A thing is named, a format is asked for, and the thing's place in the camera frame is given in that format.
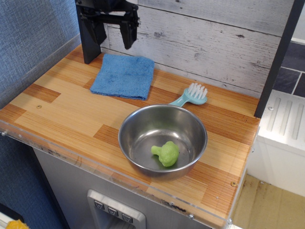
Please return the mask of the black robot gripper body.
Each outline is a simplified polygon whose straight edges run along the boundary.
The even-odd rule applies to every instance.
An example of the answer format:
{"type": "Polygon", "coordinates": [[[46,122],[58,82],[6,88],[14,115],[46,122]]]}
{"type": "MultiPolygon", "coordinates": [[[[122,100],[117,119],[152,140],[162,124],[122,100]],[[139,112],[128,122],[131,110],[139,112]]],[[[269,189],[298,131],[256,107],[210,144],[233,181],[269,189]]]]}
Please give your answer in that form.
{"type": "Polygon", "coordinates": [[[138,6],[126,0],[77,0],[83,21],[139,26],[138,6]]]}

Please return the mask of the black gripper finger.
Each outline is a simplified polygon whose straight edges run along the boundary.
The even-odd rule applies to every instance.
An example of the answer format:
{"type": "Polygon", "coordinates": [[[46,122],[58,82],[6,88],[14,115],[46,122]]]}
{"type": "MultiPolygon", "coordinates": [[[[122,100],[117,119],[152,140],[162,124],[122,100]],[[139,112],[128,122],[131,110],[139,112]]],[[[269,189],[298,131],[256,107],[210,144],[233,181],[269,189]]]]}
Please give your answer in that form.
{"type": "Polygon", "coordinates": [[[84,25],[89,35],[97,45],[101,45],[107,38],[104,24],[99,21],[83,19],[84,25]]]}
{"type": "Polygon", "coordinates": [[[130,49],[137,39],[138,21],[122,21],[120,31],[125,49],[130,49]]]}

